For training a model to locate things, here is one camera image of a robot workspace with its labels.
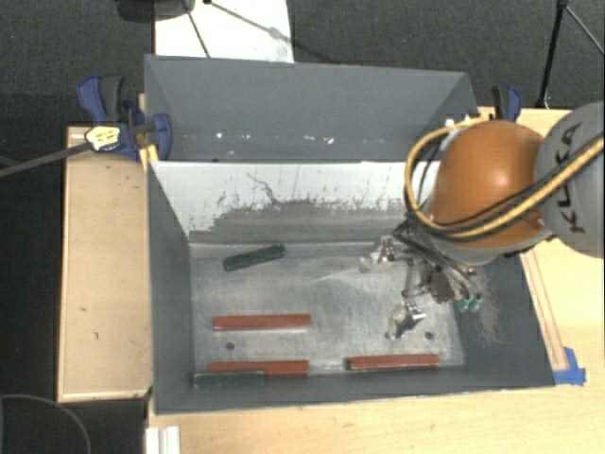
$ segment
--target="wooden surface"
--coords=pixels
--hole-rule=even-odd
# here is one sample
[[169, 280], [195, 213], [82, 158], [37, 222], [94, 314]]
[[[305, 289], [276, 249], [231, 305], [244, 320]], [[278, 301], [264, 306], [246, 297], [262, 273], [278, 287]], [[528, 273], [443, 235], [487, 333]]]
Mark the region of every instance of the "wooden surface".
[[[546, 132], [564, 114], [525, 110], [521, 122]], [[144, 195], [134, 188], [142, 186], [143, 174], [134, 162], [91, 154], [67, 165], [61, 401], [142, 395], [151, 383]], [[129, 186], [130, 194], [121, 193]], [[553, 241], [525, 257], [524, 266], [536, 301], [543, 301], [537, 308], [550, 328], [545, 335], [573, 347], [587, 369], [583, 388], [160, 417], [151, 412], [149, 424], [180, 426], [183, 454], [605, 452], [603, 261]], [[558, 348], [551, 357], [562, 361]]]
[[[86, 129], [70, 129], [68, 145]], [[90, 152], [65, 171], [60, 402], [145, 395], [151, 333], [139, 164]]]

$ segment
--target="green connector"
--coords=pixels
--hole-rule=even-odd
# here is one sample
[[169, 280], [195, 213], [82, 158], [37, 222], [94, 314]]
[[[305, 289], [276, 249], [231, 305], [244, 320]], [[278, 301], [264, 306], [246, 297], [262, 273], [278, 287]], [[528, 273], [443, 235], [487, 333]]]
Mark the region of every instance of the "green connector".
[[456, 308], [460, 313], [463, 313], [469, 308], [469, 304], [471, 303], [470, 298], [462, 298], [461, 300], [456, 301]]
[[475, 298], [473, 299], [473, 301], [471, 301], [471, 303], [469, 303], [469, 310], [476, 313], [479, 310], [480, 306], [481, 306], [481, 294], [477, 294], [475, 296]]

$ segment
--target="yellow cable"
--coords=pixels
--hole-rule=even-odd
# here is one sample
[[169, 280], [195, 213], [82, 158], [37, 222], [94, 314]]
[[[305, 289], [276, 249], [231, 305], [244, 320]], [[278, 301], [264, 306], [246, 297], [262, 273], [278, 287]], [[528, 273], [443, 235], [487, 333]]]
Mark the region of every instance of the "yellow cable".
[[414, 161], [416, 160], [416, 156], [421, 151], [421, 149], [423, 149], [428, 143], [430, 143], [434, 139], [444, 136], [445, 134], [449, 134], [450, 132], [458, 130], [459, 128], [473, 126], [473, 125], [481, 123], [483, 121], [485, 121], [485, 119], [480, 119], [480, 118], [467, 119], [464, 121], [459, 121], [458, 123], [453, 124], [451, 126], [446, 126], [444, 128], [439, 128], [438, 130], [434, 130], [434, 131], [430, 132], [429, 134], [427, 134], [426, 136], [424, 136], [423, 138], [421, 138], [418, 142], [416, 142], [416, 144], [412, 147], [409, 154], [407, 155], [406, 169], [404, 172], [405, 193], [407, 195], [407, 199], [409, 201], [409, 206], [410, 206], [412, 212], [414, 212], [416, 217], [421, 222], [423, 222], [425, 225], [427, 225], [433, 229], [447, 230], [447, 227], [439, 225], [438, 223], [433, 222], [429, 217], [427, 217], [420, 209], [420, 205], [416, 201], [416, 197], [414, 197], [414, 191], [412, 189], [412, 171], [413, 171], [412, 168], [414, 165]]
[[[457, 123], [454, 125], [458, 127], [463, 125], [464, 123]], [[432, 221], [429, 217], [427, 217], [418, 205], [418, 202], [413, 196], [413, 191], [411, 187], [411, 164], [414, 162], [416, 155], [420, 151], [421, 148], [425, 146], [429, 141], [447, 134], [451, 132], [451, 128], [441, 128], [439, 130], [432, 131], [425, 138], [420, 140], [409, 153], [406, 162], [406, 194], [411, 206], [412, 211], [415, 213], [416, 217], [424, 223], [426, 226], [433, 230], [438, 230], [440, 232], [447, 233], [448, 230], [454, 230], [456, 228], [446, 227], [443, 225], [439, 225], [438, 223]], [[603, 138], [595, 141], [592, 146], [586, 149], [579, 157], [573, 160], [568, 166], [566, 166], [563, 170], [561, 170], [552, 180], [542, 186], [540, 189], [536, 190], [531, 196], [526, 198], [524, 201], [519, 203], [517, 206], [513, 207], [509, 210], [508, 213], [504, 214], [501, 217], [494, 218], [489, 222], [486, 222], [483, 225], [474, 227], [468, 231], [458, 232], [449, 234], [450, 238], [471, 238], [474, 236], [480, 236], [485, 234], [493, 229], [500, 227], [524, 214], [531, 207], [536, 205], [538, 202], [545, 199], [548, 195], [554, 192], [559, 186], [573, 177], [578, 171], [580, 171], [588, 162], [590, 162], [593, 158], [595, 158], [601, 151], [603, 150]]]

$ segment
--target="black carpet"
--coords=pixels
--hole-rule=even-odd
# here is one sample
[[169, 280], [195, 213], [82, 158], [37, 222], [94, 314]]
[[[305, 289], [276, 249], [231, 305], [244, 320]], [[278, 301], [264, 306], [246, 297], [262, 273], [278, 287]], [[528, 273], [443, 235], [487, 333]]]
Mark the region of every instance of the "black carpet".
[[[63, 146], [86, 119], [76, 84], [120, 74], [143, 90], [151, 7], [121, 0], [0, 0], [0, 156], [26, 160]], [[468, 72], [479, 104], [496, 82], [538, 97], [555, 0], [288, 0], [296, 61]], [[603, 43], [604, 0], [570, 0]], [[563, 18], [549, 105], [603, 99], [603, 58]], [[61, 272], [61, 165], [0, 181], [0, 392], [54, 398]], [[5, 406], [4, 453], [84, 452], [60, 413]], [[142, 402], [78, 406], [94, 452], [141, 449]]]

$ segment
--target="white plastic piece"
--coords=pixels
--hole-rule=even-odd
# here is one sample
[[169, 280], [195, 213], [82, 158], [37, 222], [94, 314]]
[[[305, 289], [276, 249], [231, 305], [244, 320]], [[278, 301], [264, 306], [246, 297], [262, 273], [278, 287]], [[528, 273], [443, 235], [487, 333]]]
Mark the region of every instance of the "white plastic piece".
[[181, 430], [169, 428], [147, 428], [145, 431], [146, 454], [181, 454]]
[[[285, 0], [196, 0], [191, 16], [212, 58], [294, 62]], [[188, 15], [156, 22], [155, 53], [205, 57]]]

